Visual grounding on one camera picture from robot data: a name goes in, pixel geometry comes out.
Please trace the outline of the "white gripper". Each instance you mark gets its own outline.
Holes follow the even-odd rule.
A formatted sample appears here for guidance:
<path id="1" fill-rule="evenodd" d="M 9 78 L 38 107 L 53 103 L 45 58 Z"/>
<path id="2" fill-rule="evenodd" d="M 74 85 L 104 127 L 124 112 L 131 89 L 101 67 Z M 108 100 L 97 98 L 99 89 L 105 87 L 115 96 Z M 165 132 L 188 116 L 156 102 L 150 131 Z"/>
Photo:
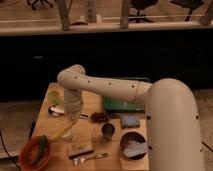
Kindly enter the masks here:
<path id="1" fill-rule="evenodd" d="M 64 89 L 64 109 L 70 121 L 77 121 L 83 106 L 82 91 Z"/>

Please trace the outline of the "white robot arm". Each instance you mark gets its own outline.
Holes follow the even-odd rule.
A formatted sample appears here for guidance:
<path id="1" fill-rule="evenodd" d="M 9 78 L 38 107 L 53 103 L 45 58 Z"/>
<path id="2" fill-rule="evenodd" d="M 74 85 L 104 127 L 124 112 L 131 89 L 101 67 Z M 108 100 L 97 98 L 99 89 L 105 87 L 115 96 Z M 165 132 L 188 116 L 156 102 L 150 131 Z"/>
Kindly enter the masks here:
<path id="1" fill-rule="evenodd" d="M 198 108 L 183 82 L 91 77 L 78 64 L 60 71 L 57 81 L 64 88 L 64 108 L 72 119 L 82 109 L 84 90 L 144 107 L 150 171 L 205 171 Z"/>

